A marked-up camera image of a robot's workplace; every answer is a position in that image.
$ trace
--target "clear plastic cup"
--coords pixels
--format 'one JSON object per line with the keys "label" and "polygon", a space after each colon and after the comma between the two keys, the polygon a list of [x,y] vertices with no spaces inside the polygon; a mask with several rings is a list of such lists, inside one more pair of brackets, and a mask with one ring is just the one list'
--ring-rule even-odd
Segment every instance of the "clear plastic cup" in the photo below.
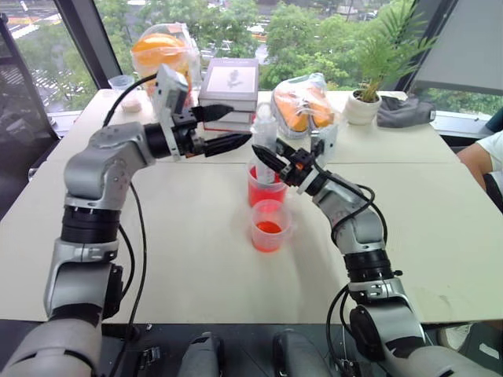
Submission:
{"label": "clear plastic cup", "polygon": [[257,181],[256,160],[253,159],[247,166],[248,176],[248,204],[250,207],[255,206],[260,200],[272,199],[278,202],[285,200],[287,185],[280,181],[280,178],[275,174],[274,183],[259,183]]}
{"label": "clear plastic cup", "polygon": [[[108,83],[117,93],[122,93],[124,90],[134,84],[133,76],[119,75],[109,79]],[[133,90],[131,93],[120,102],[125,112],[139,112],[141,110],[141,102],[138,98],[138,91]]]}
{"label": "clear plastic cup", "polygon": [[276,251],[290,235],[292,215],[282,202],[261,200],[253,207],[251,219],[251,241],[258,251]]}

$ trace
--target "person's arm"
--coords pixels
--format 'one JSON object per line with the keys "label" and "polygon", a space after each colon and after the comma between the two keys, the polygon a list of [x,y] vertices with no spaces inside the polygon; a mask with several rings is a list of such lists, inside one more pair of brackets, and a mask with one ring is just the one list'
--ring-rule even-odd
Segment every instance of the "person's arm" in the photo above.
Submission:
{"label": "person's arm", "polygon": [[457,157],[467,166],[472,176],[485,191],[486,183],[484,182],[483,175],[493,171],[490,154],[479,144],[475,143],[458,152]]}

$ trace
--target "gray cloth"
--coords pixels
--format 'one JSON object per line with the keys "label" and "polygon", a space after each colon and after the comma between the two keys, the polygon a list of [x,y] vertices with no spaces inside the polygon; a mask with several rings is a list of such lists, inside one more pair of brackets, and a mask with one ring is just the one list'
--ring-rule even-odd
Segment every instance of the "gray cloth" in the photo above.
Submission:
{"label": "gray cloth", "polygon": [[377,126],[405,128],[435,119],[435,106],[430,102],[421,102],[417,97],[409,97],[405,101],[394,97],[381,98],[383,102],[377,112]]}

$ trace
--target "white shirt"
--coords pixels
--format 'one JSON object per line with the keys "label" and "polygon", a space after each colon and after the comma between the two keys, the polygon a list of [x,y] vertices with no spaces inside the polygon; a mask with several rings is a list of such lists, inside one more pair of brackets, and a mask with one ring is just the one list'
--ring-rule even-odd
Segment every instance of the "white shirt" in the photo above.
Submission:
{"label": "white shirt", "polygon": [[477,143],[484,148],[490,156],[493,166],[493,176],[500,191],[503,192],[503,131],[478,140]]}

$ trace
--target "plastic bag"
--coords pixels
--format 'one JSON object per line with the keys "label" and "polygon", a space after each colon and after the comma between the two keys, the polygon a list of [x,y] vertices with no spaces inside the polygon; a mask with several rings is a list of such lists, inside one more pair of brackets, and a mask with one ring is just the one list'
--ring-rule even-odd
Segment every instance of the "plastic bag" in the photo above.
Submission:
{"label": "plastic bag", "polygon": [[312,73],[280,82],[273,90],[271,108],[279,130],[290,138],[301,138],[310,130],[331,126],[342,119],[326,97],[322,73]]}
{"label": "plastic bag", "polygon": [[[185,24],[157,24],[149,27],[131,49],[134,69],[141,77],[153,75],[161,64],[185,76],[189,93],[200,84],[200,59],[196,43],[190,38]],[[154,80],[147,82],[145,88],[152,96]]]}

